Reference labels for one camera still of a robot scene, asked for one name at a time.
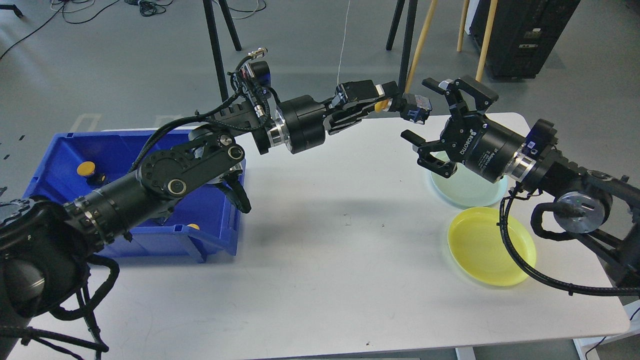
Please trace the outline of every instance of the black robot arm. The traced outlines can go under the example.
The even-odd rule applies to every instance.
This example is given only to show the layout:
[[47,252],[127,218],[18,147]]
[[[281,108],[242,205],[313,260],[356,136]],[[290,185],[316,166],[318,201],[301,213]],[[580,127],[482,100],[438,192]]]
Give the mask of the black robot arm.
[[[94,253],[119,236],[131,240],[129,230],[149,218],[169,216],[178,201],[205,183],[215,184],[240,211],[249,212],[238,181],[245,152],[237,136],[251,133],[261,154],[283,143],[295,154],[322,144],[325,133],[357,124],[376,104],[379,110],[396,111],[421,124],[431,110],[426,98],[402,94],[395,83],[372,81],[340,84],[323,102],[308,95],[280,102],[271,88],[267,63],[250,62],[265,52],[250,53],[230,73],[234,94],[219,108],[158,129],[120,179],[64,205],[42,197],[0,202],[0,359],[9,354],[16,337],[24,343],[52,338],[49,332],[25,327],[30,318],[46,312],[60,320],[84,318],[95,343],[59,334],[56,340],[92,348],[97,357],[107,351],[93,310],[113,287],[119,268]],[[275,118],[268,101],[272,95]],[[172,129],[194,122],[206,124],[192,130],[188,142],[150,153]],[[92,297],[87,288],[89,263],[110,269]],[[60,304],[74,294],[79,308],[63,309]]]
[[[640,220],[640,190],[627,184],[627,177],[615,179],[566,159],[556,149],[553,124],[546,120],[537,121],[527,136],[521,136],[490,120],[484,113],[498,99],[498,95],[468,76],[440,83],[425,79],[422,84],[445,96],[451,117],[439,140],[427,142],[409,130],[401,136],[414,145],[418,153],[418,165],[441,176],[452,176],[456,164],[461,163],[493,183],[504,175],[516,180],[516,190],[511,192],[506,207],[503,201],[502,207],[506,211],[501,212],[499,225],[504,230],[503,240],[512,258],[527,274],[570,293],[640,294],[640,234],[637,226]],[[474,98],[475,109],[468,107],[461,92]],[[445,151],[450,161],[436,159],[432,155],[436,151]],[[607,262],[607,272],[617,289],[562,283],[524,263],[510,245],[506,219],[511,201],[520,199],[518,192],[527,191],[531,195],[536,190],[553,195],[555,200],[534,208],[531,217],[534,232],[542,238],[556,241],[578,239]],[[599,229],[609,217],[613,197],[626,202],[633,214],[633,226],[623,240]],[[544,230],[542,214],[546,211],[553,212],[556,222],[565,232]]]

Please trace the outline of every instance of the yellow object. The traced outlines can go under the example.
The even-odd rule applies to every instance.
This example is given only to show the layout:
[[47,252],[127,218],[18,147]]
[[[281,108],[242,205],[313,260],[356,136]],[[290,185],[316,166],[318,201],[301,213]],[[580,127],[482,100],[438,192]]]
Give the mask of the yellow object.
[[[496,225],[499,212],[492,208],[470,208],[449,226],[449,250],[456,262],[473,278],[489,285],[512,286],[527,278],[511,259]],[[525,227],[509,217],[509,237],[518,253],[536,265],[536,246]]]
[[76,172],[80,176],[89,177],[95,173],[95,164],[92,161],[85,161],[78,165]]
[[376,110],[376,113],[383,111],[387,105],[389,105],[389,100],[382,100],[376,102],[376,105],[373,107]]
[[413,81],[413,74],[415,72],[415,68],[418,66],[418,61],[420,61],[420,53],[422,52],[422,46],[424,45],[424,41],[427,39],[427,33],[429,32],[429,28],[431,27],[431,19],[433,19],[433,14],[436,11],[436,5],[438,5],[438,0],[431,0],[431,5],[429,5],[429,11],[427,12],[427,17],[424,19],[424,24],[422,25],[422,30],[420,31],[420,37],[418,38],[418,44],[415,46],[415,52],[413,53],[413,61],[411,62],[411,69],[409,70],[409,75],[406,78],[406,85],[404,86],[404,92],[409,92],[411,88],[411,82]]
[[458,52],[462,51],[463,35],[465,33],[465,23],[467,22],[467,12],[469,10],[469,0],[462,4],[462,17],[460,19],[460,32],[458,33]]
[[476,81],[478,82],[482,80],[482,74],[484,72],[484,62],[486,61],[486,54],[489,51],[489,40],[491,39],[493,19],[495,18],[495,11],[497,7],[498,0],[491,0],[491,3],[489,4],[489,15],[486,18],[486,27],[484,28],[482,49],[480,50],[480,61],[478,62],[478,70],[476,72]]

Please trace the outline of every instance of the concrete floor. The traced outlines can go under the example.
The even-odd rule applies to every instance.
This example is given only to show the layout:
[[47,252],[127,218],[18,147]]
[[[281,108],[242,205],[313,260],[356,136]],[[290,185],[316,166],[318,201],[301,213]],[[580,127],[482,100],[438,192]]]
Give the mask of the concrete floor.
[[[97,3],[99,9],[109,2]],[[225,68],[235,66],[246,50],[266,46],[265,60],[281,99],[331,96],[348,2],[267,3],[264,11],[235,21],[245,49],[241,53],[234,51],[216,8]],[[229,5],[249,9],[255,1],[230,0]],[[428,5],[419,4],[414,44]],[[23,19],[0,12],[0,51],[53,14],[44,0],[19,6]],[[385,50],[394,6],[395,1],[351,1],[341,82],[397,80],[404,21],[393,51]],[[614,176],[629,175],[630,183],[640,186],[637,9],[637,1],[583,0],[536,79],[494,81],[485,74],[483,83],[500,95],[490,112],[518,112],[530,125],[538,118],[550,120],[565,156]],[[419,80],[476,71],[478,51],[469,38],[461,53],[455,51],[459,12],[459,2],[438,4],[411,89],[431,98],[434,115],[446,114],[446,103]],[[94,13],[90,9],[67,19],[84,20]],[[0,200],[22,195],[54,133],[157,126],[221,102],[199,1],[177,1],[151,18],[124,2],[87,24],[66,24],[57,16],[0,61],[0,79]],[[621,204],[615,206],[605,230],[623,236],[629,218]],[[603,345],[598,354],[603,360],[638,359],[639,344],[636,336]],[[577,359],[571,340],[477,347],[475,353],[477,359]],[[455,353],[443,349],[384,357],[455,359]]]

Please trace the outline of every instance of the white string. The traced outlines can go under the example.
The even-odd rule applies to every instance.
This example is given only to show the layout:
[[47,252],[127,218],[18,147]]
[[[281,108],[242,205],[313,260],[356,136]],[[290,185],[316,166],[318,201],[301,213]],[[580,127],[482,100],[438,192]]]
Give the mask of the white string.
[[351,7],[351,0],[347,5],[347,15],[344,17],[344,36],[342,37],[342,49],[340,50],[340,63],[338,63],[338,78],[336,79],[336,85],[340,84],[340,66],[342,65],[342,53],[344,52],[344,42],[347,39],[347,19],[349,18],[349,7]]

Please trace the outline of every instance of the blue plastic bin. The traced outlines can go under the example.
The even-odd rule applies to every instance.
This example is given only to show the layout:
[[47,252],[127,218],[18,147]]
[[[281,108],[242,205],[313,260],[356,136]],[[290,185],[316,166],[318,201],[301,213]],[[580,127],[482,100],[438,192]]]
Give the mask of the blue plastic bin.
[[[76,173],[80,163],[92,161],[96,171],[106,174],[109,181],[118,179],[126,174],[152,133],[108,131],[56,134],[24,196],[44,195],[64,203],[86,195],[93,188]],[[160,139],[152,151],[187,142],[188,133],[188,130],[173,131]],[[164,225],[147,220],[131,230],[132,242],[119,237],[100,254],[111,258],[189,255],[199,263],[205,262],[207,255],[220,249],[235,255],[239,219],[240,212],[224,194],[215,186],[206,184],[180,201]],[[200,230],[188,224],[197,224]]]

